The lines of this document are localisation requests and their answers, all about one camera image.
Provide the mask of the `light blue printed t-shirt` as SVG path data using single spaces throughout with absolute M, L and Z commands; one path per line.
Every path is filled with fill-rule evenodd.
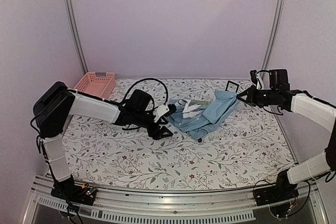
M 239 101 L 234 92 L 215 90 L 214 94 L 215 100 L 211 102 L 188 98 L 172 100 L 176 111 L 167 117 L 168 122 L 196 141 L 216 131 Z

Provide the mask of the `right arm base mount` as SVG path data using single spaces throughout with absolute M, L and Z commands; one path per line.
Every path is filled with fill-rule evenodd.
M 280 189 L 275 183 L 266 180 L 259 180 L 253 186 L 253 197 L 257 206 L 269 206 L 269 211 L 273 217 L 282 220 L 298 214 L 307 204 L 311 193 L 311 184 L 306 180 L 308 193 L 302 205 L 299 205 L 299 192 L 297 185 L 290 185 L 289 188 Z

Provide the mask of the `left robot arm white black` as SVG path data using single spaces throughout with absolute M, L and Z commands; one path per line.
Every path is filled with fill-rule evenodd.
M 38 151 L 43 154 L 54 181 L 59 183 L 58 192 L 67 200 L 78 195 L 77 186 L 68 181 L 71 172 L 62 143 L 64 127 L 70 116 L 84 116 L 117 126 L 135 125 L 145 128 L 154 140 L 172 136 L 165 125 L 166 118 L 176 111 L 176 106 L 165 102 L 149 110 L 147 107 L 152 101 L 153 98 L 142 90 L 135 90 L 130 98 L 115 102 L 70 89 L 60 81 L 54 83 L 34 104 L 30 125 L 37 132 Z

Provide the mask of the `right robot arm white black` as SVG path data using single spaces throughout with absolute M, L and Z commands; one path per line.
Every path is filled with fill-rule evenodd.
M 278 174 L 271 196 L 282 201 L 298 183 L 326 174 L 334 176 L 335 105 L 306 90 L 293 90 L 285 69 L 252 70 L 250 78 L 252 85 L 237 99 L 262 109 L 273 106 L 278 116 L 289 112 L 281 123 L 299 158 L 298 165 Z

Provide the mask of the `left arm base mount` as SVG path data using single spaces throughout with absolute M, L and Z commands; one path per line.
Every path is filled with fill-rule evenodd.
M 97 188 L 89 184 L 76 185 L 72 178 L 63 182 L 54 182 L 51 195 L 83 205 L 93 206 L 96 199 Z

